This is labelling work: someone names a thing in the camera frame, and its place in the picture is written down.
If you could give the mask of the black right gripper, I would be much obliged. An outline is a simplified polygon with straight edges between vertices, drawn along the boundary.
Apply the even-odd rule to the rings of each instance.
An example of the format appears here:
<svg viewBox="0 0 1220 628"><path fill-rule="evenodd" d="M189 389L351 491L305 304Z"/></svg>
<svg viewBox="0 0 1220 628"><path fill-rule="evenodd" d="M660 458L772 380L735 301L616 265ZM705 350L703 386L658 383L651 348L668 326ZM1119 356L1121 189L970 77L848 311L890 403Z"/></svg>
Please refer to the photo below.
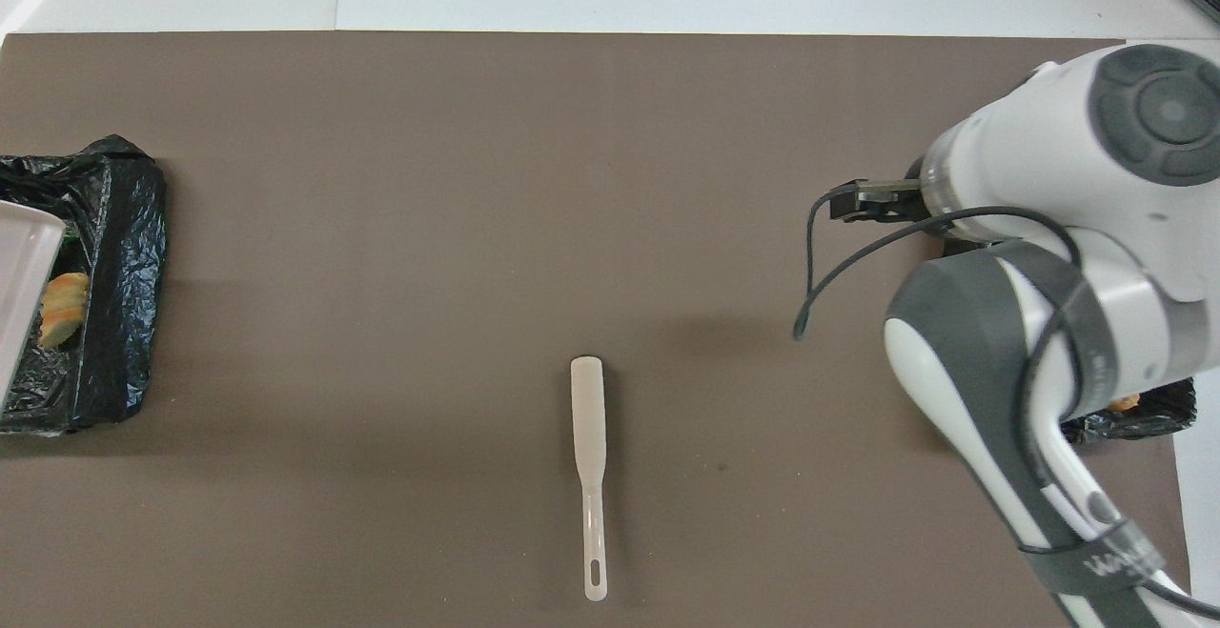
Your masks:
<svg viewBox="0 0 1220 628"><path fill-rule="evenodd" d="M894 221L928 219L931 212L924 200L924 182L920 179L899 180L895 185L891 180L866 180L858 179L844 182L841 193L850 194L856 201L831 201L830 219L853 223L853 221L876 221L887 224Z"/></svg>

